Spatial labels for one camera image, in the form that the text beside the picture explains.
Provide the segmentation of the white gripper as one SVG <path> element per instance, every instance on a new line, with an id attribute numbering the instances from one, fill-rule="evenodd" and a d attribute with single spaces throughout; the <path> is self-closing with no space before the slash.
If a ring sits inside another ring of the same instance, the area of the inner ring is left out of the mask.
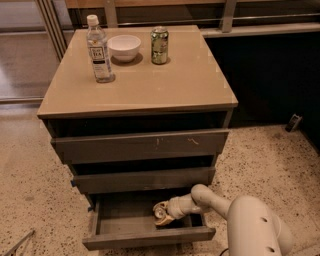
<path id="1" fill-rule="evenodd" d="M 161 219 L 155 220 L 156 226 L 166 226 L 174 221 L 174 219 L 181 219 L 190 213 L 191 197 L 189 195 L 181 197 L 173 197 L 168 202 L 161 201 L 154 205 L 153 211 L 162 209 L 167 210 L 168 214 Z"/>

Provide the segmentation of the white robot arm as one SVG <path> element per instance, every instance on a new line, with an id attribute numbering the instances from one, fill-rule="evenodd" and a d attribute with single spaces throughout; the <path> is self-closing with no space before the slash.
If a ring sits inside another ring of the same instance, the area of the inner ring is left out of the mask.
<path id="1" fill-rule="evenodd" d="M 153 207 L 157 226 L 212 210 L 227 221 L 229 256 L 286 256 L 293 248 L 289 226 L 253 196 L 237 196 L 230 201 L 209 187 L 197 184 L 189 194 L 159 202 Z"/>

